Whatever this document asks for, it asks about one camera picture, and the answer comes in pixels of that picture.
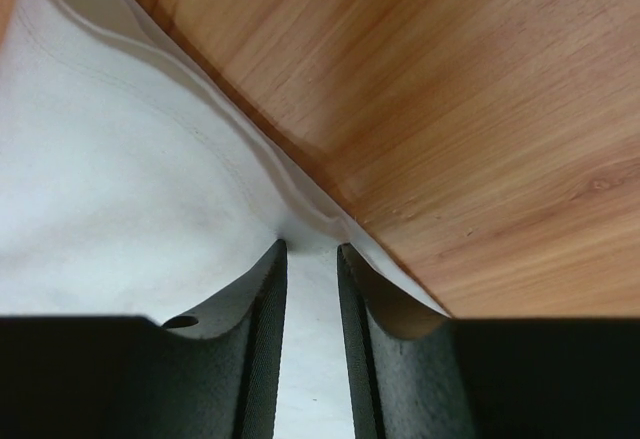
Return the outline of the white t shirt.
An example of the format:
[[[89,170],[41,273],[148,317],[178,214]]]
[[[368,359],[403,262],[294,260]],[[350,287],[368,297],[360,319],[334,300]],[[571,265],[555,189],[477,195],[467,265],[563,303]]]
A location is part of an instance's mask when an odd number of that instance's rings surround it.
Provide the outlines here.
[[[279,438],[350,438],[350,243],[434,300],[133,0],[15,0],[1,42],[1,309],[157,322],[289,247]]]

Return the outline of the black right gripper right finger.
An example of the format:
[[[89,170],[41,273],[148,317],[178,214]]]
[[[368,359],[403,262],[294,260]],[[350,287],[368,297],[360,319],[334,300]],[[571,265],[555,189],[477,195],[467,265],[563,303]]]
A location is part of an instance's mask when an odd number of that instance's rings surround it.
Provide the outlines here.
[[[359,438],[635,438],[635,318],[451,319],[349,244],[337,277]]]

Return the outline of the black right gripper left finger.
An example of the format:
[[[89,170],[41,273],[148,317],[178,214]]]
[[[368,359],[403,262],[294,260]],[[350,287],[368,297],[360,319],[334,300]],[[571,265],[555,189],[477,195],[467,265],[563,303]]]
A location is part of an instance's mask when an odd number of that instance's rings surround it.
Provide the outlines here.
[[[242,276],[163,324],[5,316],[5,438],[269,438],[287,294],[275,242]]]

